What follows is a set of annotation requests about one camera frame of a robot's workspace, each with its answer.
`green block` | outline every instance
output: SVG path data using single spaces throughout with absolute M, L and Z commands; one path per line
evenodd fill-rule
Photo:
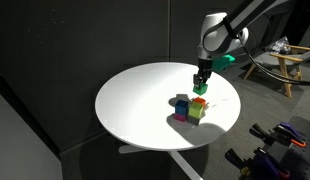
M 213 61 L 213 69 L 216 72 L 218 72 L 218 71 L 222 71 L 228 65 L 233 63 L 235 61 L 235 58 L 231 55 L 225 55 L 221 58 L 213 59 L 212 61 Z
M 200 88 L 197 89 L 197 88 L 194 86 L 193 92 L 201 96 L 201 95 L 203 95 L 203 94 L 206 93 L 206 91 L 207 91 L 207 84 L 201 83 L 201 84 L 199 85 L 199 87 L 200 87 Z
M 188 116 L 200 119 L 203 112 L 203 105 L 197 102 L 192 102 L 191 107 L 188 110 Z

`red block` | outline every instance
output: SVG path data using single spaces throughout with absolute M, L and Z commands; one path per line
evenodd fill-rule
M 205 100 L 205 99 L 200 98 L 200 97 L 197 97 L 197 98 L 195 98 L 195 99 L 193 100 L 193 102 L 197 102 L 197 103 L 203 105 L 203 107 L 205 108 L 205 105 L 206 105 L 206 100 Z
M 182 121 L 182 122 L 185 122 L 185 121 L 186 121 L 186 116 L 184 116 L 184 115 L 174 114 L 174 118 L 175 118 L 176 120 L 179 120 L 179 121 Z

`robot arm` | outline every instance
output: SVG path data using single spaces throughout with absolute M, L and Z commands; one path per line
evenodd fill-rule
M 233 13 L 207 15 L 198 46 L 198 73 L 194 74 L 194 90 L 201 89 L 212 73 L 212 60 L 241 47 L 248 39 L 247 26 L 268 9 L 288 0 L 245 0 Z

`blue block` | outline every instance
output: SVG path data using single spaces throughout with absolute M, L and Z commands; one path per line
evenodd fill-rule
M 178 100 L 175 104 L 175 113 L 180 115 L 187 115 L 188 102 L 183 100 Z

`red object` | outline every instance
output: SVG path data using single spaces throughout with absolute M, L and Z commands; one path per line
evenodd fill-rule
M 279 171 L 279 176 L 280 176 L 280 180 L 288 180 L 289 177 L 291 176 L 291 173 L 287 171 L 285 174 L 282 171 Z
M 299 147 L 306 147 L 306 143 L 305 143 L 305 142 L 304 142 L 303 144 L 301 144 L 301 143 L 295 141 L 294 139 L 291 139 L 291 142 L 292 142 L 293 144 L 296 144 L 296 145 L 299 146 Z
M 186 121 L 186 116 L 184 116 L 184 115 L 174 114 L 174 118 L 175 118 L 176 120 L 179 120 L 179 121 L 182 121 L 182 122 L 185 122 L 185 121 Z
M 203 105 L 203 107 L 205 108 L 205 105 L 206 105 L 205 99 L 203 99 L 203 98 L 201 98 L 201 97 L 197 97 L 197 98 L 195 98 L 195 99 L 193 100 L 193 102 L 197 102 L 197 103 Z

